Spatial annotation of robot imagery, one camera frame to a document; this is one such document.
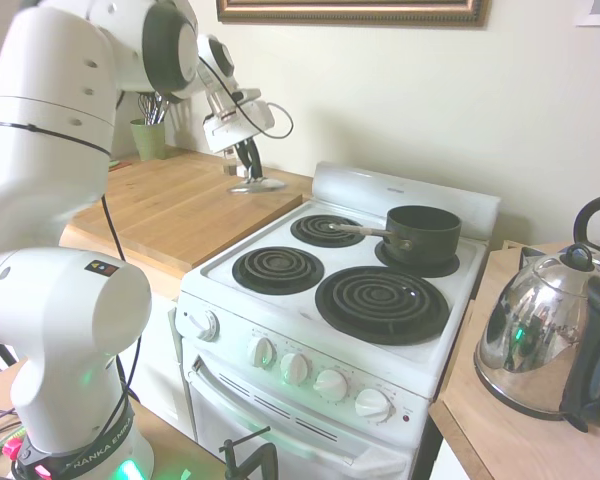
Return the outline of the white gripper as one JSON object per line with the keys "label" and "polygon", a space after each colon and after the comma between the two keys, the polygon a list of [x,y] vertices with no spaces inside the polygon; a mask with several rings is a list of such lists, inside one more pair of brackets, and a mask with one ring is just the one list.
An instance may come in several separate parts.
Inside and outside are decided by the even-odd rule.
{"label": "white gripper", "polygon": [[235,145],[245,178],[262,177],[262,166],[257,145],[252,138],[260,131],[243,116],[233,115],[226,119],[211,116],[203,121],[203,131],[211,152],[223,152]]}

